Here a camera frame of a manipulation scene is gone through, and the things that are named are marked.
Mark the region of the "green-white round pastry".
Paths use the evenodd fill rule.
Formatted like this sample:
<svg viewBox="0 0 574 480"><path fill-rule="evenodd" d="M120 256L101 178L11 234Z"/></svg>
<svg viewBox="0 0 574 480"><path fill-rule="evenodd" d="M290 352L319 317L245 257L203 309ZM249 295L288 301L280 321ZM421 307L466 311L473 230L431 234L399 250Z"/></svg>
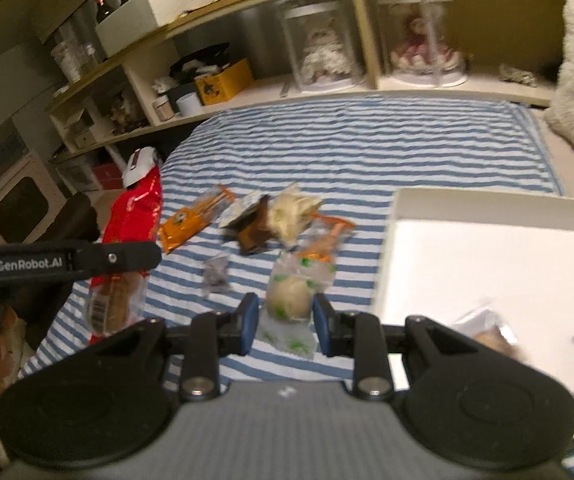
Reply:
<svg viewBox="0 0 574 480"><path fill-rule="evenodd" d="M258 337L278 351L313 359L313 299L334 284L336 271L329 261L281 252L267 284Z"/></svg>

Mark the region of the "blue white striped blanket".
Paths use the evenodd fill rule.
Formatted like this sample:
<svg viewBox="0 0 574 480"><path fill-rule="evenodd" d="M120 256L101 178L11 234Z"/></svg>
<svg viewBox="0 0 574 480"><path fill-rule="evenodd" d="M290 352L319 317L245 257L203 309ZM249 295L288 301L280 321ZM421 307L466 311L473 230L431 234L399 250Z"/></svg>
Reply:
<svg viewBox="0 0 574 480"><path fill-rule="evenodd" d="M340 249L330 287L336 308L372 305L381 246L393 194L408 186L502 188L565 196L537 119L524 106L500 101L363 96L314 99L229 110L202 122L161 169L162 221L217 183L239 197L260 190L276 196L297 183L323 199L322 211L357 229ZM264 296L280 252L236 256L214 224L163 256L150 275L145 316L185 324L211 309L230 310L246 292ZM203 261L229 252L232 289L206 299L200 292ZM87 346L87 282L77 282L49 327L25 378ZM232 380L346 379L347 359L281 352L255 341L250 356L223 360Z"/></svg>

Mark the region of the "white storage box on shelf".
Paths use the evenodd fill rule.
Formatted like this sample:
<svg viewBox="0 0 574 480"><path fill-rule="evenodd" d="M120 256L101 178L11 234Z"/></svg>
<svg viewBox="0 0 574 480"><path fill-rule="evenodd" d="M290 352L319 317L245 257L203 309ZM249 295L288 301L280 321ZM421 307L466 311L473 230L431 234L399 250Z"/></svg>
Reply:
<svg viewBox="0 0 574 480"><path fill-rule="evenodd" d="M217 0L128 0L96 26L104 53L112 56L181 15Z"/></svg>

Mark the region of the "beige trinket on shelf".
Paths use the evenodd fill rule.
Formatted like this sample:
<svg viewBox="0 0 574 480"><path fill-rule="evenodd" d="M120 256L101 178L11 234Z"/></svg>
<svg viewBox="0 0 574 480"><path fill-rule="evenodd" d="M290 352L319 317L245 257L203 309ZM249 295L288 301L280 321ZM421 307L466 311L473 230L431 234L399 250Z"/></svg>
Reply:
<svg viewBox="0 0 574 480"><path fill-rule="evenodd" d="M498 66L498 79L500 81L512 82L513 84L521 84L522 86L530 88L536 88L538 86L538 81L534 73L506 63L502 63Z"/></svg>

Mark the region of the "red dress doll in case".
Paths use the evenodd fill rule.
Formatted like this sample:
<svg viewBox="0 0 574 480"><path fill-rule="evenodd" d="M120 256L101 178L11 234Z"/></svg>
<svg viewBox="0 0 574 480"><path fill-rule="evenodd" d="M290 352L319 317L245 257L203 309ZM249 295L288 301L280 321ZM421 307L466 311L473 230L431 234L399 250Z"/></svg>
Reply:
<svg viewBox="0 0 574 480"><path fill-rule="evenodd" d="M454 0L377 0L384 71L417 88L450 88L468 77L465 55L446 36Z"/></svg>

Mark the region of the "white cylinder container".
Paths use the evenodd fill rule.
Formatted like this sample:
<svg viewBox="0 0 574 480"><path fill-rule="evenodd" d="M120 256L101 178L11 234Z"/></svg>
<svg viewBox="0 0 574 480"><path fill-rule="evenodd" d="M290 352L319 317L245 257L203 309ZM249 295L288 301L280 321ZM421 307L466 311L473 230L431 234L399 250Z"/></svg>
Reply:
<svg viewBox="0 0 574 480"><path fill-rule="evenodd" d="M178 114L182 117L201 115L203 112L202 103L196 92L186 93L176 100Z"/></svg>

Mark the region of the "white grey small snack pack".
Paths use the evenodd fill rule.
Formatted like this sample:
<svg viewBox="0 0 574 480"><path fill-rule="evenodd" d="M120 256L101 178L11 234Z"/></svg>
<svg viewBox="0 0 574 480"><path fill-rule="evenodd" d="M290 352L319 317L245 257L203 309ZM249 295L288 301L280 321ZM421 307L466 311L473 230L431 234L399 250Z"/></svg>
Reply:
<svg viewBox="0 0 574 480"><path fill-rule="evenodd" d="M264 194L261 191L252 191L239 200L235 200L220 215L218 227L220 229L232 228L240 221L247 219L258 210L263 197Z"/></svg>

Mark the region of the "brown foil snack pack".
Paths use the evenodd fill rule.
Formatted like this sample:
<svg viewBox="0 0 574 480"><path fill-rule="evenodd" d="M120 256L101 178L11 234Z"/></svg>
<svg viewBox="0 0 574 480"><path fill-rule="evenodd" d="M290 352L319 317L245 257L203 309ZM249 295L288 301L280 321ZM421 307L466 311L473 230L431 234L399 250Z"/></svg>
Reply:
<svg viewBox="0 0 574 480"><path fill-rule="evenodd" d="M263 195L255 207L252 219L247 221L237 232L237 240L241 255L251 255L263 250L272 238L272 232L267 224L268 203L270 198Z"/></svg>

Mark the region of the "white cardboard box tray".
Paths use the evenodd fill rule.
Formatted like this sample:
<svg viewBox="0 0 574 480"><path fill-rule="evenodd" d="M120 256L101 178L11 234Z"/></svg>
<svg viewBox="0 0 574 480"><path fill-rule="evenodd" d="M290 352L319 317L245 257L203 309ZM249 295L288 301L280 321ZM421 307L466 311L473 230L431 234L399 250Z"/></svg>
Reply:
<svg viewBox="0 0 574 480"><path fill-rule="evenodd" d="M522 358L574 393L574 198L471 188L393 196L372 310L451 325L499 314Z"/></svg>

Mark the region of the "clear pack swirl pastry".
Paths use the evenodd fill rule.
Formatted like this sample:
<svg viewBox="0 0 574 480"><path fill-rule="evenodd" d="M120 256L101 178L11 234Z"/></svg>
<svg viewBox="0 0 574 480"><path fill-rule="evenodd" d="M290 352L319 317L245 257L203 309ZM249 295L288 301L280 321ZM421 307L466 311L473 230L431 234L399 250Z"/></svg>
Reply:
<svg viewBox="0 0 574 480"><path fill-rule="evenodd" d="M479 344L523 364L529 357L510 324L487 304L477 307L451 322L450 327Z"/></svg>

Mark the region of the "red snack bag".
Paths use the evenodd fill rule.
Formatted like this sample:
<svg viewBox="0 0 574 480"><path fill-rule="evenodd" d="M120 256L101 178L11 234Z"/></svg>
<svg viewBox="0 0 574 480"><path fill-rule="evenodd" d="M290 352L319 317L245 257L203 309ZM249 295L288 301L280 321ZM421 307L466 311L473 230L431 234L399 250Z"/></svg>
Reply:
<svg viewBox="0 0 574 480"><path fill-rule="evenodd" d="M162 210L160 169L126 177L126 189L114 201L101 243L107 249L107 272L90 281L85 307L91 342L140 320L145 307L150 264L160 261L156 239Z"/></svg>

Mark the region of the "white dress doll in case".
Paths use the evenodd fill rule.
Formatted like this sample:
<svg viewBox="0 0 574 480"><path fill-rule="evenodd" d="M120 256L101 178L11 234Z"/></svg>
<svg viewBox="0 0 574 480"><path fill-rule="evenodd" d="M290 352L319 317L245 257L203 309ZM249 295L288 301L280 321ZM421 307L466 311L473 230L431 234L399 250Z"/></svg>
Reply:
<svg viewBox="0 0 574 480"><path fill-rule="evenodd" d="M279 19L300 91L334 92L363 81L342 0L287 0L279 7Z"/></svg>

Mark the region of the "small grey candy wrapper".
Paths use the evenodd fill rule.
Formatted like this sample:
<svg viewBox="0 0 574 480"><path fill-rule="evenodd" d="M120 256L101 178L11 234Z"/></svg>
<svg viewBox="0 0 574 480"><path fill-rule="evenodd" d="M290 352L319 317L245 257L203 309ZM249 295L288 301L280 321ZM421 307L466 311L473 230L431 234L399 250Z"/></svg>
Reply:
<svg viewBox="0 0 574 480"><path fill-rule="evenodd" d="M202 273L202 296L209 298L212 294L224 294L230 291L229 254L223 252L204 262Z"/></svg>

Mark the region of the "orange snack pack with logo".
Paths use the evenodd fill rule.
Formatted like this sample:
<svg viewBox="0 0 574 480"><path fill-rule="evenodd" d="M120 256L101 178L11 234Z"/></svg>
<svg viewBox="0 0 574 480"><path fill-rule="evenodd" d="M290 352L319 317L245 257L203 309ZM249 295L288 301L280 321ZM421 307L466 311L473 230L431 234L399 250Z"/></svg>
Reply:
<svg viewBox="0 0 574 480"><path fill-rule="evenodd" d="M300 250L301 258L334 264L339 247L353 234L356 224L350 220L313 212L311 233Z"/></svg>

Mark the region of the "yellow black box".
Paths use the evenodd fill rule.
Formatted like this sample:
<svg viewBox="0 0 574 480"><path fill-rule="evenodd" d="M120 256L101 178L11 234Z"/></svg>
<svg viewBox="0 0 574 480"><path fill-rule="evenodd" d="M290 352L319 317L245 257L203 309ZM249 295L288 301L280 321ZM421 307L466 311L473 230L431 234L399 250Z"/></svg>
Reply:
<svg viewBox="0 0 574 480"><path fill-rule="evenodd" d="M254 83L251 67L246 58L226 67L221 73L195 80L203 105L211 106L232 100Z"/></svg>

